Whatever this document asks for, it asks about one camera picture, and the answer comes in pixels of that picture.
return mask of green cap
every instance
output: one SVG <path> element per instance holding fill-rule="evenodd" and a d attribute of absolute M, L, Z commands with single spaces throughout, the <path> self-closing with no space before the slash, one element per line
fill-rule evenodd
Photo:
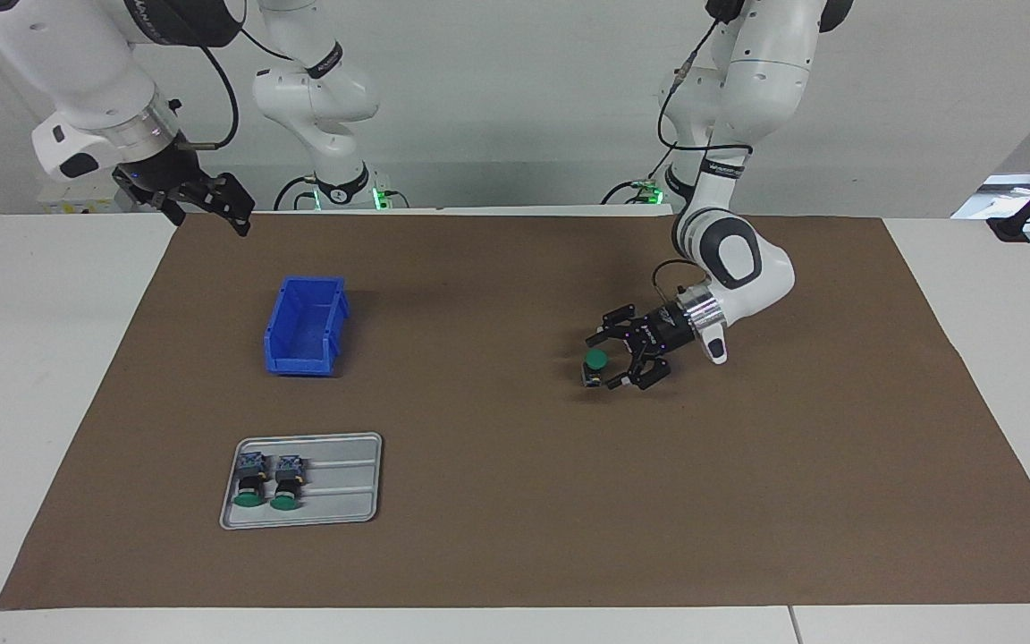
<path fill-rule="evenodd" d="M 240 505 L 241 508 L 256 508 L 261 503 L 265 503 L 265 500 L 261 498 L 261 494 L 243 492 L 238 494 L 237 497 L 233 497 L 233 502 Z"/>
<path fill-rule="evenodd" d="M 269 501 L 269 505 L 272 505 L 275 510 L 295 510 L 297 509 L 297 498 L 288 494 L 279 494 L 277 497 L 273 497 L 273 501 Z"/>
<path fill-rule="evenodd" d="M 587 351 L 586 363 L 587 367 L 598 371 L 607 366 L 609 359 L 607 358 L 607 352 L 605 350 L 602 350 L 600 348 L 592 348 Z"/>

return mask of brown mat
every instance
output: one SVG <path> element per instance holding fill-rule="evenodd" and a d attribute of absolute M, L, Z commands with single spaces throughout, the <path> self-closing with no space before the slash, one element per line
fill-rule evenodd
<path fill-rule="evenodd" d="M 759 217 L 797 285 L 730 363 L 580 387 L 670 225 L 193 217 L 0 608 L 1030 602 L 1030 482 L 880 221 Z M 347 277 L 339 378 L 265 371 L 285 274 Z M 375 520 L 217 527 L 242 437 L 368 430 Z"/>

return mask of table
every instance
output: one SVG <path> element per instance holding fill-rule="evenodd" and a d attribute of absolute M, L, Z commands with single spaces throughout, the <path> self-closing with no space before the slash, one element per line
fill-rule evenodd
<path fill-rule="evenodd" d="M 657 214 L 661 208 L 607 208 Z M 593 214 L 589 207 L 531 214 Z M 447 209 L 444 214 L 479 214 Z M 483 214 L 526 214 L 520 208 Z M 982 223 L 887 221 L 1030 476 L 1030 247 Z M 0 589 L 173 229 L 151 214 L 0 216 Z M 69 610 L 0 613 L 0 640 L 1018 641 L 1030 607 L 672 610 Z"/>

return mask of gray tray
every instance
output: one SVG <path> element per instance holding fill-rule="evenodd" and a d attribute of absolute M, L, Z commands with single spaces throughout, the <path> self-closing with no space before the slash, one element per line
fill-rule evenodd
<path fill-rule="evenodd" d="M 380 451 L 383 438 L 375 432 L 355 435 L 299 437 L 247 437 L 237 444 L 229 468 L 229 484 L 220 507 L 220 527 L 226 530 L 268 529 L 281 526 L 367 521 L 376 514 L 380 488 Z M 234 469 L 243 451 L 265 453 L 269 481 L 265 482 L 265 505 L 241 508 L 233 502 L 237 494 Z M 271 477 L 278 456 L 297 453 L 304 461 L 304 486 L 295 510 L 275 510 L 268 501 L 277 484 Z"/>

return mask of blue plastic bin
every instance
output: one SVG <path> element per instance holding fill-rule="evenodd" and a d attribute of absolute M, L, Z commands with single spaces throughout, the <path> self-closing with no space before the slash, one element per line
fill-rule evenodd
<path fill-rule="evenodd" d="M 346 317 L 343 277 L 285 277 L 265 331 L 269 371 L 282 376 L 331 376 Z"/>

